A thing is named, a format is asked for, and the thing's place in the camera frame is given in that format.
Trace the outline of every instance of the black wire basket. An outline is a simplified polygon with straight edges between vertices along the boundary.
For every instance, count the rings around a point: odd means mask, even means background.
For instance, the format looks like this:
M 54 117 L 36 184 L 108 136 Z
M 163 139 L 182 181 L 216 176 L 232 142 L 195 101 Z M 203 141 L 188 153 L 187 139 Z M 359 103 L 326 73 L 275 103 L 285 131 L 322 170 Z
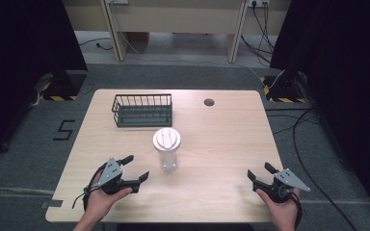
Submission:
M 116 94 L 112 112 L 118 127 L 172 127 L 172 95 Z

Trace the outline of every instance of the plastic cup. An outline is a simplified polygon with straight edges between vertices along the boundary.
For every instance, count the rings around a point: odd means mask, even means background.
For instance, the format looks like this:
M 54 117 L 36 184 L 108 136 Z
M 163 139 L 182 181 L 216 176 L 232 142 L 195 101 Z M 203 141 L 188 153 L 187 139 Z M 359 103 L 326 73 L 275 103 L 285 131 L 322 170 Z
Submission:
M 155 149 L 158 151 L 161 169 L 172 171 L 178 167 L 176 150 L 181 144 L 181 136 L 173 128 L 161 128 L 153 137 Z

